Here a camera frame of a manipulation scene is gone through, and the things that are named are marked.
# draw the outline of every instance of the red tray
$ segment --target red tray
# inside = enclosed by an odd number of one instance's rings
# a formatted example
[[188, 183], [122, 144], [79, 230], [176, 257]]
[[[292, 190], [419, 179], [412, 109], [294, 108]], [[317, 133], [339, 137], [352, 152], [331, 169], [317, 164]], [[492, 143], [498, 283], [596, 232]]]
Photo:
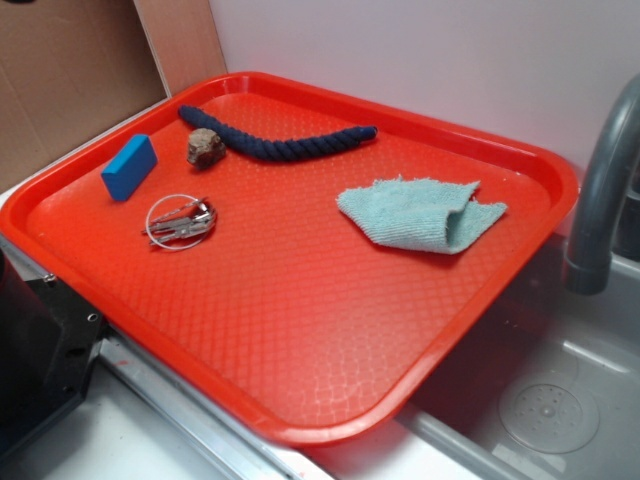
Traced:
[[[179, 105], [270, 139], [376, 125], [330, 158], [273, 165], [234, 152], [186, 161]], [[100, 178], [136, 133], [159, 163], [126, 202]], [[375, 179], [481, 181], [507, 213], [467, 251], [379, 247], [336, 197]], [[536, 147], [258, 73], [199, 84], [20, 188], [0, 229], [110, 322], [255, 431], [290, 445], [356, 435], [391, 416], [573, 206], [567, 163]], [[207, 196], [215, 233], [170, 252], [141, 235], [172, 193]]]

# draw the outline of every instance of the drain strainer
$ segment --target drain strainer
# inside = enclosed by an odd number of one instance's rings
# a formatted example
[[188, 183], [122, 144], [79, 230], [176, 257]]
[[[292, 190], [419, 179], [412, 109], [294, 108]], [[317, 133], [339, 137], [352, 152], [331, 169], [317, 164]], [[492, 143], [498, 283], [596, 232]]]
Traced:
[[500, 419], [522, 445], [542, 453], [567, 453], [586, 445], [598, 431], [593, 397], [557, 373], [530, 375], [502, 393]]

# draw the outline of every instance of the sink basin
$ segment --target sink basin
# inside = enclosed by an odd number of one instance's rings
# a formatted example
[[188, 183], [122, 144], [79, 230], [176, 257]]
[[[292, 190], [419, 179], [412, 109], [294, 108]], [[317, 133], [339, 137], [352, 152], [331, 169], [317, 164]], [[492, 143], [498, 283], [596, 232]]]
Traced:
[[523, 478], [637, 478], [640, 274], [616, 258], [604, 293], [569, 293], [561, 247], [547, 242], [411, 403]]

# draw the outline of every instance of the blue rope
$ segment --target blue rope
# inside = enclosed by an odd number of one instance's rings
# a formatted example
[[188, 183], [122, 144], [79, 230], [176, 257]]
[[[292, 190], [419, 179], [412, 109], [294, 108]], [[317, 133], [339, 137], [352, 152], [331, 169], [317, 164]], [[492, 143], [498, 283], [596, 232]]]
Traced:
[[230, 127], [196, 107], [182, 105], [178, 113], [195, 128], [215, 131], [229, 148], [275, 162], [293, 162], [344, 152], [357, 147], [360, 142], [374, 139], [378, 133], [376, 127], [352, 127], [319, 137], [271, 141]]

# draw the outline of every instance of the towel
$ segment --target towel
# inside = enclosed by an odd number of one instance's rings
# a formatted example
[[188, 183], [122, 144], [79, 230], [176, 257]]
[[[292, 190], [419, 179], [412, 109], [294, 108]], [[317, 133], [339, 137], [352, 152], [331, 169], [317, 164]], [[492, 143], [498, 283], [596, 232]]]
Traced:
[[338, 208], [379, 245], [445, 254], [468, 248], [506, 211], [504, 203], [469, 201], [480, 182], [376, 180], [349, 189]]

